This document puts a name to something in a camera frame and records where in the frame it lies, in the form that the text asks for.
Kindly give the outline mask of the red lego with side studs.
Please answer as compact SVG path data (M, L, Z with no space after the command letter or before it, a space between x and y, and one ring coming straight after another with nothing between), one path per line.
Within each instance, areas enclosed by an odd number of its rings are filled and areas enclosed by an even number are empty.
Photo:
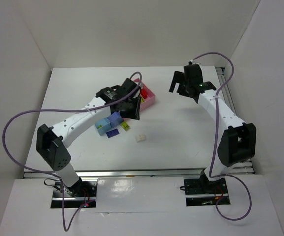
M142 90L141 90L141 96L142 96L144 99L146 99L146 98L148 97L148 93L147 93L144 89L142 89Z

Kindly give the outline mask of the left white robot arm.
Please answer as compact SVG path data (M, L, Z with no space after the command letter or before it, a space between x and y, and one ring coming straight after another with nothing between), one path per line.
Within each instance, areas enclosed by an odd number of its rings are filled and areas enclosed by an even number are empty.
M130 78L121 85L105 87L80 111L51 127L37 130L36 151L63 181L72 195L87 186L71 164L68 147L103 118L118 112L123 118L139 119L141 84Z

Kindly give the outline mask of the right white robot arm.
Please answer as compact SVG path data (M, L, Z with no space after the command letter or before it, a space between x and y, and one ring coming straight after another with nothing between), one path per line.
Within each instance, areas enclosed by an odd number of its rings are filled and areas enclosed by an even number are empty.
M211 185L224 178L233 165L255 156L256 126L245 123L220 97L216 87L203 80L198 64L184 66L175 71L169 92L195 100L211 116L216 124L215 144L209 167L202 171L202 184Z

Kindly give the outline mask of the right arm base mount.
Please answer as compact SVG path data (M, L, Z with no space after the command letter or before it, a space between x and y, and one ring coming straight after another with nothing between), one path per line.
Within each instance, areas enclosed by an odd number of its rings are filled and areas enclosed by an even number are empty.
M224 178L209 182L204 172L199 178L184 179L184 185L179 189L185 193L186 206L229 205L230 197Z

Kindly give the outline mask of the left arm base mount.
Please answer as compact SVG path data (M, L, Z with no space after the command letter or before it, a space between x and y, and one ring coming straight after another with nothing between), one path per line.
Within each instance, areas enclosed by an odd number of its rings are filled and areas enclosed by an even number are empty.
M96 208L97 180L90 179L89 181L83 181L84 186L77 193L72 193L67 188L63 189L61 183L53 178L46 178L43 183L45 186L53 189L51 209L62 208L63 190L65 208L78 208L81 205L83 205L82 208Z

